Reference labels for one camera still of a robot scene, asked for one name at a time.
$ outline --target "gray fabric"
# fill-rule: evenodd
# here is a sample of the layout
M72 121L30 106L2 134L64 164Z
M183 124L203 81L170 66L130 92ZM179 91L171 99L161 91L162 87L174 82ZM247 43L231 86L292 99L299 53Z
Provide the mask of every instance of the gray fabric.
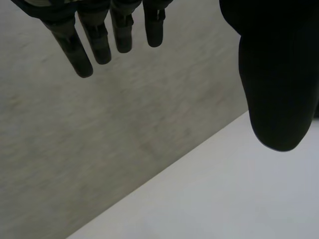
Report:
M0 1L0 238L65 239L247 110L218 0L175 0L150 48L78 77L51 32Z

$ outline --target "white wall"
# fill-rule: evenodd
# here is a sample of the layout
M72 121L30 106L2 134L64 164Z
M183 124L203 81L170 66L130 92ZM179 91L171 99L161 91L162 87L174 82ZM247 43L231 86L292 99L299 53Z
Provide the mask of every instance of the white wall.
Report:
M318 138L274 152L246 113L68 239L318 238Z

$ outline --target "gloved finger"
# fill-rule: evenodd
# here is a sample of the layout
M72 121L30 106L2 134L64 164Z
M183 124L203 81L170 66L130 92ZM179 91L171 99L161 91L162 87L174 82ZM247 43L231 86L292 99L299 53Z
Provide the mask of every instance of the gloved finger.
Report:
M127 53L132 49L132 13L142 0L112 0L111 18L117 50Z
M291 28L242 36L239 71L256 136L278 151L295 148L319 99L318 11Z
M151 47L158 47L163 42L165 8L172 1L173 0L143 0L146 36L148 44Z
M111 0L78 1L78 15L89 40L97 63L104 65L111 61L112 55L108 41L108 31L104 20Z

